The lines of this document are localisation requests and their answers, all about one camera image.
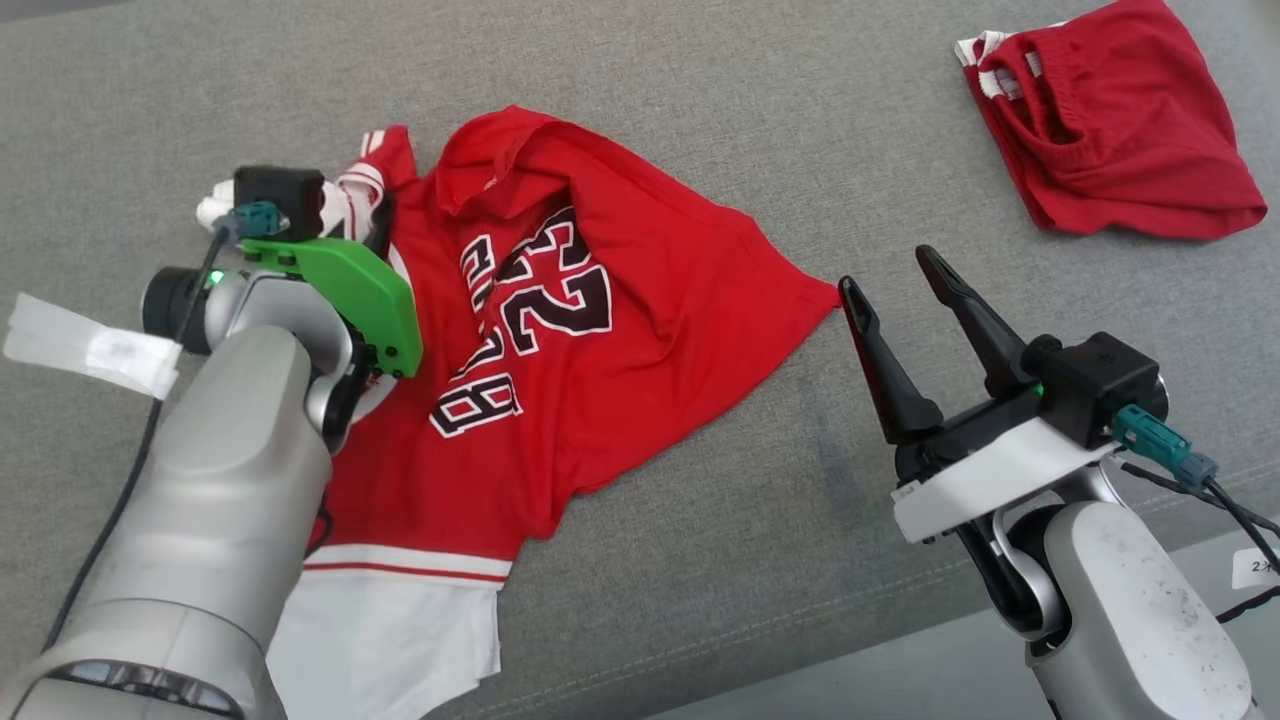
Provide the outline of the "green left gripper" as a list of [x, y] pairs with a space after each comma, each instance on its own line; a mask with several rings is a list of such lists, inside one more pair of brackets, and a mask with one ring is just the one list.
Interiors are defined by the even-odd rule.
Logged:
[[367, 246], [342, 238], [302, 242], [246, 240], [246, 258], [265, 272], [310, 284], [375, 348], [385, 375], [417, 374], [424, 356], [413, 291], [387, 256], [394, 199], [384, 195], [370, 214]]

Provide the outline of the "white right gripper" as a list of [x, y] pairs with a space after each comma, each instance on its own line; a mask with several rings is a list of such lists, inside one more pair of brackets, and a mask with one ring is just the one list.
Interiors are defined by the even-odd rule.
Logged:
[[893, 446], [899, 483], [893, 519], [922, 543], [1020, 503], [1119, 450], [1076, 443], [1039, 415], [1042, 388], [1021, 366], [1021, 337], [929, 245], [915, 259], [937, 300], [952, 311], [983, 370], [991, 400], [943, 421], [881, 332], [881, 319], [850, 275], [838, 282], [845, 316], [879, 427]]

